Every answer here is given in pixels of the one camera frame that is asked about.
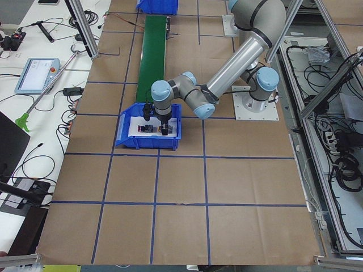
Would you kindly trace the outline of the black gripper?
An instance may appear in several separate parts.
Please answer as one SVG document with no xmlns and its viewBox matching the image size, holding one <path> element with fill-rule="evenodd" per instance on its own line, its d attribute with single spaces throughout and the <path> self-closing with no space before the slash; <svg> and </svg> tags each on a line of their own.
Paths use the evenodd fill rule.
<svg viewBox="0 0 363 272">
<path fill-rule="evenodd" d="M 156 109 L 154 109 L 154 116 L 161 122 L 160 131 L 162 135 L 165 135 L 165 133 L 168 133 L 168 121 L 171 119 L 172 111 L 168 111 L 165 114 L 159 113 Z"/>
</svg>

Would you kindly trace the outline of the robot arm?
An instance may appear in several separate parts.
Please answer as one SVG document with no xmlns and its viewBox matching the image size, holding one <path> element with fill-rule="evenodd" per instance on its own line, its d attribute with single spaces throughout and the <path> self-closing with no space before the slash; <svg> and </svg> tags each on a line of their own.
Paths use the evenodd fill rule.
<svg viewBox="0 0 363 272">
<path fill-rule="evenodd" d="M 154 113 L 161 122 L 160 131 L 167 135 L 172 116 L 172 100 L 182 99 L 200 119 L 209 118 L 225 91 L 238 79 L 249 75 L 254 85 L 248 97 L 265 105 L 279 83 L 278 73 L 270 67 L 259 67 L 262 53 L 276 45 L 282 34 L 286 11 L 281 1 L 230 1 L 229 10 L 240 31 L 248 32 L 239 49 L 219 69 L 209 82 L 197 86 L 195 76 L 186 71 L 174 79 L 158 80 L 151 86 Z"/>
</svg>

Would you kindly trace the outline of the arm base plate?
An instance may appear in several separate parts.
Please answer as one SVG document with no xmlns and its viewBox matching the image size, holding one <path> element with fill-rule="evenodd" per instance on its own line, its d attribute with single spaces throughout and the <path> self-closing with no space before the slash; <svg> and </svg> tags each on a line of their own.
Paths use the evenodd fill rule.
<svg viewBox="0 0 363 272">
<path fill-rule="evenodd" d="M 235 18 L 233 14 L 222 16 L 223 33 L 225 37 L 237 37 L 239 29 L 235 25 Z"/>
<path fill-rule="evenodd" d="M 278 121 L 276 103 L 254 100 L 249 92 L 233 94 L 235 119 L 237 121 Z"/>
</svg>

